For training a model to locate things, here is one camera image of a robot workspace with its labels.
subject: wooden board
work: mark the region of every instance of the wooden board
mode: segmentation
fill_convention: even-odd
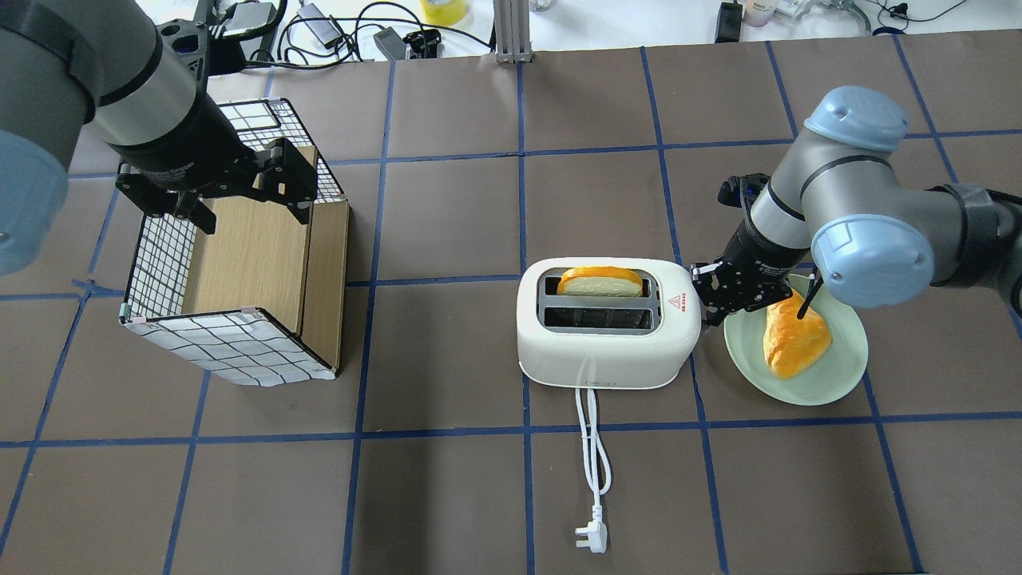
[[[316,149],[300,149],[315,165]],[[208,205],[217,232],[196,235],[182,312],[254,306],[300,334],[310,226],[279,203],[222,197]]]
[[[301,341],[333,368],[340,366],[349,212],[346,200],[315,203],[310,226]]]

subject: robotic arm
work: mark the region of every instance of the robotic arm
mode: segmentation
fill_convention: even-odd
[[[973,184],[902,188],[887,159],[908,119],[873,90],[831,91],[805,127],[772,178],[722,187],[718,199],[745,220],[723,255],[692,268],[706,325],[788,298],[785,278],[810,249],[817,289],[822,281],[853,307],[896,305],[927,285],[982,285],[1022,315],[1022,199]]]
[[[154,27],[132,0],[0,2],[0,274],[38,253],[83,124],[121,154],[117,186],[147,215],[213,233],[199,198],[243,195],[309,222],[315,167],[284,138],[241,142],[205,83],[244,55],[210,34],[208,0],[193,19]]]

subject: blue cap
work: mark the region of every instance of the blue cap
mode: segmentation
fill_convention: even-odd
[[[812,115],[805,119],[805,127],[841,143],[894,151],[909,132],[909,116],[901,106],[880,92],[841,86],[824,96]]]
[[[0,275],[31,263],[67,196],[67,173],[53,155],[0,130]]]
[[[933,280],[933,248],[916,228],[888,215],[827,222],[812,236],[812,260],[827,289],[857,308],[909,301]]]

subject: white bottle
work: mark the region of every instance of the white bottle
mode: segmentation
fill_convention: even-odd
[[[770,21],[780,0],[745,0],[745,23],[759,28]]]

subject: white floor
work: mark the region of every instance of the white floor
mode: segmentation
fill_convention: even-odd
[[[895,5],[900,0],[887,0]],[[909,16],[925,19],[954,6],[959,0],[914,0],[909,3]],[[492,0],[466,0],[468,15],[456,28],[489,40],[494,17]],[[157,21],[175,17],[190,17],[195,0],[138,0],[145,11]],[[325,14],[335,17],[357,16],[368,0],[317,0],[316,5]],[[422,14],[419,0],[398,0],[417,14]],[[880,6],[869,0],[858,0],[858,5],[870,17],[872,27],[878,25]],[[286,11],[290,18],[297,10],[297,0],[290,0]],[[713,42],[719,0],[554,0],[546,12],[531,13],[530,36],[533,50],[590,50],[635,46],[670,44],[708,44]],[[409,17],[392,6],[379,5],[369,9],[367,16]],[[883,15],[883,25],[904,26]],[[345,29],[353,26],[344,22]],[[384,22],[393,26],[401,35],[414,30],[414,25]],[[310,47],[311,34],[303,27],[295,27],[293,40],[296,45]],[[909,34],[953,32],[963,30],[1022,29],[1022,2],[1019,0],[966,0],[954,10],[929,22],[912,22]],[[372,31],[360,35],[360,46],[365,58],[381,58],[371,38]],[[789,40],[798,38],[833,38],[865,35],[861,17],[852,12],[814,5],[800,20],[775,17],[762,28],[742,27],[743,41]],[[445,33],[443,55],[459,56],[484,54],[486,49],[457,34]]]

